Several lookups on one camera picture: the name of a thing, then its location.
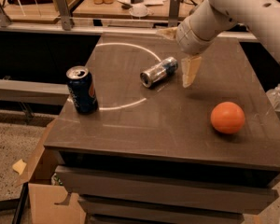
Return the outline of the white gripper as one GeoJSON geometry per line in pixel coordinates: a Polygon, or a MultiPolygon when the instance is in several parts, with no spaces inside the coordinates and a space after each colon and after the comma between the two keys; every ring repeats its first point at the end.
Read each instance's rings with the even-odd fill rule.
{"type": "Polygon", "coordinates": [[[197,56],[205,52],[212,41],[205,41],[194,34],[190,26],[190,17],[186,17],[178,26],[159,29],[156,34],[168,40],[176,40],[181,51],[189,56],[181,60],[183,87],[189,87],[199,71],[202,57],[197,56]]]}

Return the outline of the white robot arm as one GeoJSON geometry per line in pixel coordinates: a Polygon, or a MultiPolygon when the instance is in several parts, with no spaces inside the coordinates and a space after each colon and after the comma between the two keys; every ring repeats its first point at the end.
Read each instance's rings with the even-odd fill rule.
{"type": "Polygon", "coordinates": [[[197,76],[201,57],[213,40],[236,24],[244,24],[280,64],[280,3],[276,0],[204,0],[174,28],[158,34],[176,41],[188,55],[182,60],[183,86],[197,76]]]}

